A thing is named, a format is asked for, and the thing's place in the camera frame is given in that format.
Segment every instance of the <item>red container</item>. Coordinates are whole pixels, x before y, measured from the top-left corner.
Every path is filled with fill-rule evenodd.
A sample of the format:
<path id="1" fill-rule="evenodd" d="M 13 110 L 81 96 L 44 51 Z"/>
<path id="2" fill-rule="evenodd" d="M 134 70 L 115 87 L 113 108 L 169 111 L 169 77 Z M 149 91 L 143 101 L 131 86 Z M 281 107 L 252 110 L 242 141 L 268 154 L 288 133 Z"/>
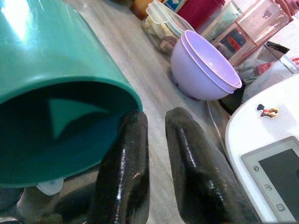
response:
<path id="1" fill-rule="evenodd" d="M 224 3 L 225 0 L 187 0 L 178 14 L 198 29 Z"/>

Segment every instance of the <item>orange item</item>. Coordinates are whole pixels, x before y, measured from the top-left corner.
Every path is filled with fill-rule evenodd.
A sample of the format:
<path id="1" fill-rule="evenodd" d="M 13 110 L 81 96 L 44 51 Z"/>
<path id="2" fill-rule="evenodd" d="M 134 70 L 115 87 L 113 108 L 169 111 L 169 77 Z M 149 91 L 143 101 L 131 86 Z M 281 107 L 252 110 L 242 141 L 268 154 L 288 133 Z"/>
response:
<path id="1" fill-rule="evenodd" d="M 153 0 L 135 0 L 131 6 L 131 11 L 137 16 L 140 20 L 144 20 L 147 17 L 146 8 Z"/>

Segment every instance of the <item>countertop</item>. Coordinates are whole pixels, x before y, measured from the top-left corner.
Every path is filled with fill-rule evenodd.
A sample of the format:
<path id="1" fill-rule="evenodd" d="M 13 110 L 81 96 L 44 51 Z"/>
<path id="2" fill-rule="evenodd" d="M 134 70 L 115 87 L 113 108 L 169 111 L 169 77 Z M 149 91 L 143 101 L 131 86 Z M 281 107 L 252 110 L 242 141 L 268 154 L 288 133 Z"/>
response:
<path id="1" fill-rule="evenodd" d="M 149 224 L 184 223 L 177 210 L 165 137 L 165 113 L 187 109 L 220 146 L 205 101 L 184 95 L 171 77 L 170 57 L 159 52 L 141 28 L 141 21 L 125 1 L 66 0 L 87 20 L 100 41 L 139 94 L 149 122 Z M 213 115 L 224 126 L 228 115 L 216 102 Z"/>
<path id="2" fill-rule="evenodd" d="M 149 124 L 150 212 L 149 224 L 183 224 L 179 216 L 165 136 L 165 114 L 175 107 L 188 110 L 216 146 L 220 138 L 209 115 L 207 103 L 189 98 L 172 80 L 170 57 L 159 52 L 141 28 L 141 21 L 130 11 L 129 1 L 65 0 L 86 19 L 120 70 L 139 94 Z M 224 140 L 229 116 L 217 101 L 210 102 L 214 120 Z M 17 205 L 0 212 L 0 221 L 15 217 L 24 223 L 82 223 L 72 215 L 88 208 L 97 168 L 68 178 L 59 194 L 46 196 L 36 187 L 26 188 Z"/>

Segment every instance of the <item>purple plastic bowl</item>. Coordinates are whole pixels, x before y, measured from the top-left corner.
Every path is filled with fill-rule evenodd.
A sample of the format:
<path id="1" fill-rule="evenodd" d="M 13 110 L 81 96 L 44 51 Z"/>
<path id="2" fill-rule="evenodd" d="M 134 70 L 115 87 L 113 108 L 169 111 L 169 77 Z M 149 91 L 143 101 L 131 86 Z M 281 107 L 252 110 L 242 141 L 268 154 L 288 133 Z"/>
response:
<path id="1" fill-rule="evenodd" d="M 239 75 L 233 66 L 205 38 L 191 30 L 185 31 L 182 38 L 191 54 L 195 53 L 195 60 L 218 85 L 225 89 L 229 88 L 230 91 L 242 87 Z"/>
<path id="2" fill-rule="evenodd" d="M 186 49 L 187 53 L 190 55 L 190 57 L 193 59 L 193 61 L 197 64 L 197 66 L 203 70 L 205 72 L 205 74 L 216 84 L 218 85 L 220 88 L 222 88 L 224 91 L 232 94 L 234 93 L 234 91 L 236 90 L 235 87 L 232 87 L 228 84 L 226 84 L 225 82 L 223 82 L 216 74 L 214 74 L 211 70 L 207 69 L 205 65 L 203 65 L 202 62 L 200 62 L 200 59 L 197 58 L 197 55 L 192 52 L 192 50 L 190 49 L 190 47 L 185 43 L 186 40 L 184 38 L 184 36 L 181 36 L 181 41 L 182 44 L 184 46 L 184 48 Z"/>
<path id="3" fill-rule="evenodd" d="M 217 100 L 229 93 L 220 88 L 196 64 L 182 44 L 175 45 L 171 55 L 171 70 L 174 81 L 187 95 L 201 100 Z"/>

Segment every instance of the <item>cartoon sticker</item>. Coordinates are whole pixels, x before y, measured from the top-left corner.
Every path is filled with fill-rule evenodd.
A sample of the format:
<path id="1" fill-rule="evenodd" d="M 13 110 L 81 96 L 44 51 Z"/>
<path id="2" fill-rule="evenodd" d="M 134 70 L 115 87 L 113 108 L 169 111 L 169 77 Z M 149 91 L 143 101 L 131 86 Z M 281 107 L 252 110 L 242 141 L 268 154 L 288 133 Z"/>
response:
<path id="1" fill-rule="evenodd" d="M 258 116 L 258 118 L 270 118 L 273 119 L 278 116 L 278 109 L 277 108 L 265 108 L 264 105 L 259 104 L 256 108 L 257 111 L 261 111 L 261 114 Z"/>

